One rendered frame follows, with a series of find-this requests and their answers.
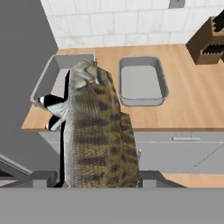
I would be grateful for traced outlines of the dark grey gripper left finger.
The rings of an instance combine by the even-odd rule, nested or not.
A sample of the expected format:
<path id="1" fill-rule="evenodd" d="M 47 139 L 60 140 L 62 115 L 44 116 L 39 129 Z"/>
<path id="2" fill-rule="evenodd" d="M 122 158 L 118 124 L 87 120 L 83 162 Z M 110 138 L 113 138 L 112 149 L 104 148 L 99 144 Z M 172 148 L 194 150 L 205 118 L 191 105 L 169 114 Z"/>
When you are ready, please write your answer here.
<path id="1" fill-rule="evenodd" d="M 57 184 L 57 179 L 56 171 L 34 171 L 27 178 L 10 183 L 7 187 L 52 188 Z"/>

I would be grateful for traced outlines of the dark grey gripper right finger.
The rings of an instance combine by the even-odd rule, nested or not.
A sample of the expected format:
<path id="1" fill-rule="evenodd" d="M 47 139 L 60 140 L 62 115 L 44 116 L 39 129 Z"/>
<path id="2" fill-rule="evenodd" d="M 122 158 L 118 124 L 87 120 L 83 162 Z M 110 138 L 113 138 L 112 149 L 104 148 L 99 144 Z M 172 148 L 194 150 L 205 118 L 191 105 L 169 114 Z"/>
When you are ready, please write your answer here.
<path id="1" fill-rule="evenodd" d="M 161 187 L 179 187 L 185 188 L 184 185 L 173 182 L 165 178 L 160 171 L 140 171 L 139 188 L 161 188 Z"/>

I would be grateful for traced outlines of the brown striped fish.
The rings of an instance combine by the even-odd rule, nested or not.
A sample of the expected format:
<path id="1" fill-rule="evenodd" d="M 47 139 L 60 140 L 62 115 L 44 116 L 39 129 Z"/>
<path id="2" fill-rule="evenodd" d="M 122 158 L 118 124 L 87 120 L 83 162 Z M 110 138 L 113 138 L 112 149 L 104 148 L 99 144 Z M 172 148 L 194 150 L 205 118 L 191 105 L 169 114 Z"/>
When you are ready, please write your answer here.
<path id="1" fill-rule="evenodd" d="M 52 114 L 45 128 L 61 130 L 64 187 L 137 187 L 132 124 L 121 111 L 109 72 L 94 62 L 78 62 L 68 71 L 67 97 L 48 94 L 38 101 Z"/>

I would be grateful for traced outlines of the grey tupperware container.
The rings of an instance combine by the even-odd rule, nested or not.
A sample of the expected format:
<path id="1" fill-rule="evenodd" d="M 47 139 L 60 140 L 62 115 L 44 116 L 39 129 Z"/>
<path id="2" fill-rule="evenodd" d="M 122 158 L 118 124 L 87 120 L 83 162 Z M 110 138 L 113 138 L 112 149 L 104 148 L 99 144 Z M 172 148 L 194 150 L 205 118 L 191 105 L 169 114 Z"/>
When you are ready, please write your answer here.
<path id="1" fill-rule="evenodd" d="M 69 69 L 80 61 L 91 62 L 95 59 L 93 52 L 81 54 L 54 54 L 47 61 L 38 82 L 31 94 L 31 102 L 36 107 L 41 107 L 39 97 L 55 95 L 64 99 L 67 89 L 66 76 Z"/>
<path id="2" fill-rule="evenodd" d="M 121 104 L 128 107 L 162 105 L 169 89 L 159 57 L 135 55 L 120 58 L 117 93 Z"/>

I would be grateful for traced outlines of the grey drawer front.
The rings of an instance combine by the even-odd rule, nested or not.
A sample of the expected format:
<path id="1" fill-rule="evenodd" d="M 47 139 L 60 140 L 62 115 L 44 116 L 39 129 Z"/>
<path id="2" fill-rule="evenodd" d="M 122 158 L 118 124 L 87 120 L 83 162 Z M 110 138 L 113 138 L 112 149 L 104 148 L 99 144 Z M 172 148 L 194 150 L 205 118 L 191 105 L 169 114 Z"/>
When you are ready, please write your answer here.
<path id="1" fill-rule="evenodd" d="M 136 148 L 141 150 L 141 171 L 169 173 L 223 173 L 224 165 L 214 168 L 216 153 L 224 150 L 224 131 L 135 131 Z M 197 142 L 176 142 L 172 137 L 200 137 Z"/>

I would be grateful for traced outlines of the grey fridge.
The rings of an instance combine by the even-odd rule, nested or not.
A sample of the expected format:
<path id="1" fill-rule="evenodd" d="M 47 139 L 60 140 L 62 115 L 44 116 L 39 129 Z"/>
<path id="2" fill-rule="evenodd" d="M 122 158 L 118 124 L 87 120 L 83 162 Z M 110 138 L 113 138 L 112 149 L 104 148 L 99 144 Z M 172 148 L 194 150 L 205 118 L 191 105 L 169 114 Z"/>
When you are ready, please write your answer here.
<path id="1" fill-rule="evenodd" d="M 57 51 L 40 0 L 0 0 L 0 154 L 32 172 L 60 168 L 39 133 L 21 130 L 32 90 Z"/>

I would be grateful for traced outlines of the wooden knife block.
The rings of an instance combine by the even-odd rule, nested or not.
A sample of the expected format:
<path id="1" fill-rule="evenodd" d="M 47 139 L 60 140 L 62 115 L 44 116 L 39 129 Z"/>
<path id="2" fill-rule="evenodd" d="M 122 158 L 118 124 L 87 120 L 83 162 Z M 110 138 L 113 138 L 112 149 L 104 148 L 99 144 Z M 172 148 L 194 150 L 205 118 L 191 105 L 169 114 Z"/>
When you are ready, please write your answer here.
<path id="1" fill-rule="evenodd" d="M 210 17 L 185 46 L 195 65 L 217 64 L 224 53 L 224 9 Z"/>

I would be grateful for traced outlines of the grey wall outlet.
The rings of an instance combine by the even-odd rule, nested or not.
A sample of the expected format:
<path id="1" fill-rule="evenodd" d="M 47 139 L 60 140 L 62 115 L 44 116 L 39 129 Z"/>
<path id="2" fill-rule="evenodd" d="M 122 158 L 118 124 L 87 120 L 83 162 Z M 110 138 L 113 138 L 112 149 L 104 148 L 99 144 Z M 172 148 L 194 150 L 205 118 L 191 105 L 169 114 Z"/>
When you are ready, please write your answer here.
<path id="1" fill-rule="evenodd" d="M 170 0 L 169 9 L 178 9 L 185 7 L 186 0 Z"/>

